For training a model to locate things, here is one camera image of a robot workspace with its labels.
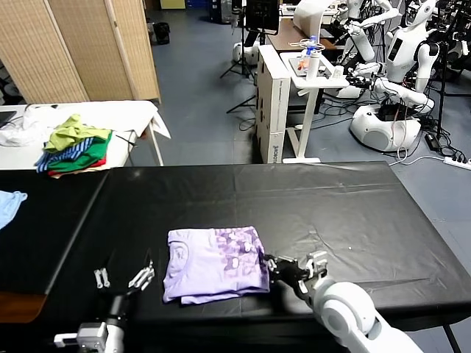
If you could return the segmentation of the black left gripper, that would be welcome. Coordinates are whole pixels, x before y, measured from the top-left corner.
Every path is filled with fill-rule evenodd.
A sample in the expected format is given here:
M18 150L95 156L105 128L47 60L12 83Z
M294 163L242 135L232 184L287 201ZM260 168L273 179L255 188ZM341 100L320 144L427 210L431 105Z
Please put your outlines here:
M96 286L98 288L109 288L107 269L99 268L94 271ZM155 276L153 262L149 261L129 282L130 290L123 293L113 294L110 297L110 308L108 310L108 324L114 326L125 326L128 312L132 307L134 292L132 290L145 290Z

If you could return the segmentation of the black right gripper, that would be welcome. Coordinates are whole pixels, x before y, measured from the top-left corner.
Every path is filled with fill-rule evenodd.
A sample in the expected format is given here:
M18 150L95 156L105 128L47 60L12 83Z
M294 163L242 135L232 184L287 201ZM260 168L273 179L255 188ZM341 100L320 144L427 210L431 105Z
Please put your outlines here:
M264 265L269 273L269 281L284 282L296 294L307 294L305 282L309 279L309 270L300 268L295 258L287 256L264 255Z

